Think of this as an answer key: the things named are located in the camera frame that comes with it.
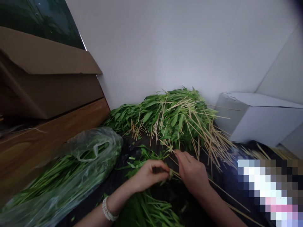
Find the wooden board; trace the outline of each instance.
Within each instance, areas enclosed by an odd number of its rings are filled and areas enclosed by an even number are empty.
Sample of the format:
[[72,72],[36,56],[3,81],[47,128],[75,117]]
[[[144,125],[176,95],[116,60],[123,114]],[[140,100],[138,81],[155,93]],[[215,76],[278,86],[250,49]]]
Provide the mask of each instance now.
[[79,132],[100,125],[110,113],[106,99],[100,99],[57,119],[0,140],[0,206],[26,187],[59,147]]

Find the hand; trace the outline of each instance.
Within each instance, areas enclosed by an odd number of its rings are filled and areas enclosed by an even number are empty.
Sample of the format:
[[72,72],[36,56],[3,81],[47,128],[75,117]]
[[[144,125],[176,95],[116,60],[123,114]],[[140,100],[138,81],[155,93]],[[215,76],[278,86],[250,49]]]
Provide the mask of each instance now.
[[[161,167],[166,172],[154,174],[152,172],[154,167]],[[147,160],[141,169],[128,180],[128,183],[133,193],[136,193],[144,191],[155,183],[166,180],[167,178],[169,178],[169,168],[163,161]]]
[[187,152],[175,150],[179,162],[179,174],[185,186],[196,198],[206,198],[212,190],[205,165]]

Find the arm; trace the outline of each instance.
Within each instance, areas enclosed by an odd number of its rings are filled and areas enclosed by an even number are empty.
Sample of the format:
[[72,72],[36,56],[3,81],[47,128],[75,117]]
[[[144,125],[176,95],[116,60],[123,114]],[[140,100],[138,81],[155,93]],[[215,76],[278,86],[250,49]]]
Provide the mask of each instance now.
[[247,227],[210,186],[205,165],[187,152],[175,152],[184,184],[214,222],[220,227]]
[[[161,167],[167,172],[153,174],[154,167]],[[109,212],[117,216],[122,210],[127,200],[136,192],[141,192],[157,182],[163,181],[169,177],[169,168],[160,160],[148,160],[141,169],[121,185],[112,195],[107,198],[107,208]],[[108,227],[112,222],[105,217],[102,204],[96,207],[92,212],[86,215],[75,227]]]

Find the white wall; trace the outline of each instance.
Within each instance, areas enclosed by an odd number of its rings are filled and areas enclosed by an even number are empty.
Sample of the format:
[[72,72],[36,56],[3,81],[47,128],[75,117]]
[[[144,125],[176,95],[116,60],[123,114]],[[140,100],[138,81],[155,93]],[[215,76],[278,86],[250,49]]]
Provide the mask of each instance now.
[[[266,74],[256,93],[303,104],[303,23],[300,22]],[[303,124],[282,142],[303,159]]]
[[111,109],[194,86],[255,92],[298,23],[288,0],[66,0]]

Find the right hand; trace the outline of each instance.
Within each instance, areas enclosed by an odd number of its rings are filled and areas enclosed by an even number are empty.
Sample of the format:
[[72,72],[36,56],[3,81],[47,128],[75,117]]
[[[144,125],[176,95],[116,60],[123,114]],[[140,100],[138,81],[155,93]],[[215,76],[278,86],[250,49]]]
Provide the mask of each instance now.
[[212,190],[205,165],[187,152],[175,150],[179,162],[179,174],[185,186],[196,198],[206,198]]

